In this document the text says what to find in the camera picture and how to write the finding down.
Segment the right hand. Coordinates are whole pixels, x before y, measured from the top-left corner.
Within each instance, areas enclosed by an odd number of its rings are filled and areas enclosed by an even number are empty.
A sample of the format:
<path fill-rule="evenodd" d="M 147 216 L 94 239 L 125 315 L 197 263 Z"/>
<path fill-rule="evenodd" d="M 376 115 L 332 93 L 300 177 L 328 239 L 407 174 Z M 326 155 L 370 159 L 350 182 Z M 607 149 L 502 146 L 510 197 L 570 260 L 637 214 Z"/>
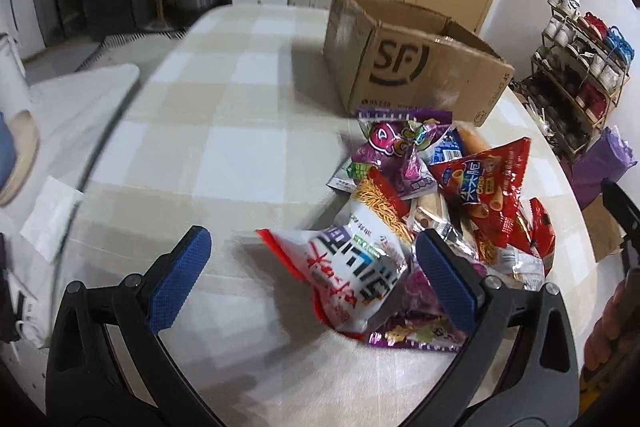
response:
<path fill-rule="evenodd" d="M 608 299 L 602 317 L 594 324 L 593 330 L 585 342 L 584 366 L 588 371 L 595 371 L 612 357 L 612 346 L 626 352 L 634 343 L 629 335 L 620 337 L 620 299 L 625 295 L 625 282 L 620 281 L 613 296 Z"/>

